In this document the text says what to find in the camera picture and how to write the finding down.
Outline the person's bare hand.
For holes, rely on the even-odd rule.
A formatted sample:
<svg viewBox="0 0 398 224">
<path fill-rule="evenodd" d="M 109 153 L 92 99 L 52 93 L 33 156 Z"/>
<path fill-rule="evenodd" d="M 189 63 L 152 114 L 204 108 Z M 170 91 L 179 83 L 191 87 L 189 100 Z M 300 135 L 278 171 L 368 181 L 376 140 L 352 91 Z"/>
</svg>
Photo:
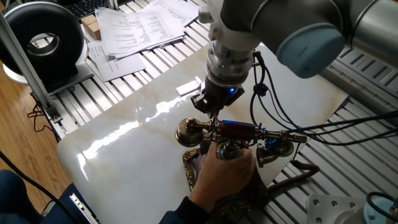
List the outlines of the person's bare hand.
<svg viewBox="0 0 398 224">
<path fill-rule="evenodd" d="M 217 148 L 217 143 L 211 143 L 197 182 L 188 197 L 206 212 L 211 212 L 219 199 L 234 195 L 245 187 L 256 166 L 250 149 L 244 149 L 243 155 L 236 159 L 225 161 L 217 158 Z"/>
</svg>

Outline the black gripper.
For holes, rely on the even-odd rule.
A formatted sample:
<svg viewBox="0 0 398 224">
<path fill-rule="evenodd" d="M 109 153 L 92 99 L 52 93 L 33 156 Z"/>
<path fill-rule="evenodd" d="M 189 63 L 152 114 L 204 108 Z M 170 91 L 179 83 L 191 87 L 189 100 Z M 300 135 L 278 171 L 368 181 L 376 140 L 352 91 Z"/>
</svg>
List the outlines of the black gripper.
<svg viewBox="0 0 398 224">
<path fill-rule="evenodd" d="M 205 87 L 202 93 L 193 95 L 190 99 L 198 111 L 207 114 L 209 118 L 213 118 L 218 116 L 224 107 L 231 106 L 244 93 L 241 85 L 223 87 L 205 78 Z"/>
</svg>

